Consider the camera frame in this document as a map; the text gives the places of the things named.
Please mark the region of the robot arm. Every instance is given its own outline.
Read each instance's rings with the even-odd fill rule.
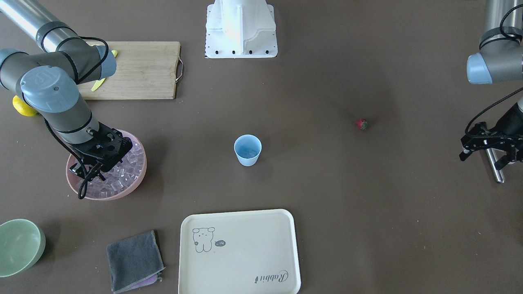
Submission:
[[[467,77],[472,84],[521,80],[523,48],[522,9],[515,9],[500,23],[505,14],[523,0],[488,0],[485,16],[485,33],[480,39],[480,51],[467,61]]]
[[[488,0],[485,33],[480,39],[480,51],[471,55],[467,62],[467,76],[472,84],[523,79],[523,0]],[[523,162],[523,98],[515,103],[489,129],[485,122],[471,124],[481,114],[500,102],[516,95],[523,88],[494,103],[474,117],[461,138],[463,152],[460,159],[465,161],[473,152],[487,150],[494,171],[500,171],[507,164]],[[492,159],[492,149],[505,151],[499,160]]]
[[[116,61],[107,44],[86,38],[105,44],[89,46],[36,0],[0,0],[0,11],[46,52],[0,50],[0,84],[40,112],[51,132],[71,147],[81,162],[70,168],[72,172],[85,180],[103,178],[100,171],[108,172],[121,161],[132,142],[93,116],[76,85],[115,73]]]

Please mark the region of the plastic cup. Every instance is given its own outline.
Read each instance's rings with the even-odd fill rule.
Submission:
[[[251,166],[256,163],[260,152],[262,151],[262,142],[253,135],[242,135],[234,142],[234,152],[240,163],[244,166]]]

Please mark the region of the strawberry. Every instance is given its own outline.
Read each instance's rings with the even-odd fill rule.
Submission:
[[[369,123],[367,122],[367,120],[365,118],[362,118],[356,122],[356,125],[358,126],[358,128],[364,130],[369,126]]]

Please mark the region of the lemon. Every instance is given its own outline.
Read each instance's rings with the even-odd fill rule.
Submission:
[[[39,115],[38,111],[36,109],[29,106],[27,103],[25,103],[20,97],[16,96],[13,97],[13,106],[15,107],[16,111],[24,116],[37,116]]]

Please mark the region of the white tray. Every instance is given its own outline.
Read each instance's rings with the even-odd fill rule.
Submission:
[[[179,294],[296,294],[300,286],[290,212],[194,214],[182,222]]]

